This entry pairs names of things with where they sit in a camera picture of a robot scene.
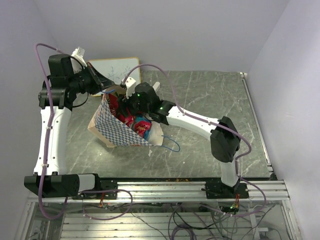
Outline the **checkered paper bag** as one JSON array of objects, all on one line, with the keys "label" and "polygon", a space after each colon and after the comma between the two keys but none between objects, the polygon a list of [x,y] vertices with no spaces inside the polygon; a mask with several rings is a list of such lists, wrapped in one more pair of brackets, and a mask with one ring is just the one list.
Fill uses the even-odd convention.
[{"label": "checkered paper bag", "polygon": [[[115,86],[113,95],[121,95],[125,92],[120,86]],[[170,140],[169,136],[164,135],[161,125],[146,117],[145,114],[133,115],[134,120],[136,116],[143,116],[151,121],[152,125],[147,139],[140,137],[135,133],[131,127],[128,127],[115,116],[112,115],[107,93],[102,95],[102,100],[92,119],[90,120],[87,129],[101,140],[108,148],[124,147],[124,146],[157,146],[166,148],[163,141]]]}]

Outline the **red chips bag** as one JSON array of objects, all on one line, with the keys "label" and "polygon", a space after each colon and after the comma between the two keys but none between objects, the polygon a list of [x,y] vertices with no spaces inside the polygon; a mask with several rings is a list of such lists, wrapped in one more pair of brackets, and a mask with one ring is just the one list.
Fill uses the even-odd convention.
[{"label": "red chips bag", "polygon": [[131,115],[127,105],[126,97],[123,94],[108,94],[108,105],[111,114],[126,126],[131,127],[134,117]]}]

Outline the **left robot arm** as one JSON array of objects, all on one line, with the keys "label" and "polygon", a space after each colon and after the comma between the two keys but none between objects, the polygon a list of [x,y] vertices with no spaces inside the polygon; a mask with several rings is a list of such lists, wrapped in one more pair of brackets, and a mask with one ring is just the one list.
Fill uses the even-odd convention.
[{"label": "left robot arm", "polygon": [[95,95],[114,83],[85,62],[82,55],[51,55],[50,74],[38,94],[41,138],[36,166],[24,186],[42,198],[77,197],[81,192],[96,199],[102,193],[96,173],[68,174],[67,128],[78,94]]}]

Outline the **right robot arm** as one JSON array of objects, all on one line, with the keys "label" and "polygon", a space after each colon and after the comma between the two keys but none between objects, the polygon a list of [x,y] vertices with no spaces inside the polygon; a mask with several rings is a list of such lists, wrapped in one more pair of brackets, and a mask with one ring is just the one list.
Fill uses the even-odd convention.
[{"label": "right robot arm", "polygon": [[211,154],[220,163],[221,194],[231,198],[238,192],[239,178],[234,158],[241,139],[230,118],[210,118],[189,112],[176,103],[161,100],[155,89],[146,82],[126,82],[121,87],[125,89],[125,94],[118,103],[125,116],[145,114],[156,123],[184,128],[210,141]]}]

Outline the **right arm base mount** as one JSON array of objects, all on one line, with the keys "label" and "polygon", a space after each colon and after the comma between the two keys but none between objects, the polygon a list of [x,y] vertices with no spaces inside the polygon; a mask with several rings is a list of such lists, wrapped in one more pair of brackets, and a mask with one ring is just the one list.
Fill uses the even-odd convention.
[{"label": "right arm base mount", "polygon": [[201,189],[206,194],[207,199],[248,199],[249,192],[246,183],[238,180],[235,186],[227,186],[220,178],[210,178]]}]

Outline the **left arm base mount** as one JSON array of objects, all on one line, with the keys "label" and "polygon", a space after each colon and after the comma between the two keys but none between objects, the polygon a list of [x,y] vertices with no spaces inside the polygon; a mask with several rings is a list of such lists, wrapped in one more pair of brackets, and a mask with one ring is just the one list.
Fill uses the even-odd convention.
[{"label": "left arm base mount", "polygon": [[93,189],[90,189],[90,193],[80,193],[78,196],[72,197],[73,200],[115,200],[117,198],[117,192],[99,192],[94,193],[94,191],[106,191],[106,190],[117,190],[118,183],[113,179],[101,179],[100,183],[96,185]]}]

